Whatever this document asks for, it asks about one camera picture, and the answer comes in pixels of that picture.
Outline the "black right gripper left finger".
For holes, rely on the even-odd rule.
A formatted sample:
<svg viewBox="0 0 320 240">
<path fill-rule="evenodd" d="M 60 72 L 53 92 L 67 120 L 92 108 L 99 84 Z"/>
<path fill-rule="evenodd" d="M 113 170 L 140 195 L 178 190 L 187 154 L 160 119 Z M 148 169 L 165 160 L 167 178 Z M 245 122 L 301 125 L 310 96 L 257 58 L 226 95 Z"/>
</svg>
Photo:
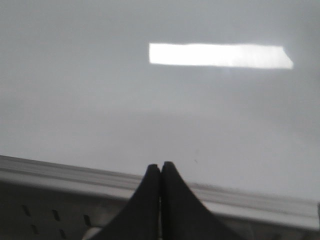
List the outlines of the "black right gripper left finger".
<svg viewBox="0 0 320 240">
<path fill-rule="evenodd" d="M 157 240 L 159 237 L 160 170 L 150 164 L 124 208 L 92 240 Z"/>
</svg>

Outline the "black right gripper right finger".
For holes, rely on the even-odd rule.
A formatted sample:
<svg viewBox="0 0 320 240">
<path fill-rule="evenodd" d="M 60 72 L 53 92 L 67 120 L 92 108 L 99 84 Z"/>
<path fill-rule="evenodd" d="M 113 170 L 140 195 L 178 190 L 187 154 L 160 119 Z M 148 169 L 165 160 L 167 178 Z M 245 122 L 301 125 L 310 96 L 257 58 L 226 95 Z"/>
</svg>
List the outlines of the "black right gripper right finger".
<svg viewBox="0 0 320 240">
<path fill-rule="evenodd" d="M 190 190 L 173 162 L 161 170 L 161 226 L 164 240 L 239 240 Z"/>
</svg>

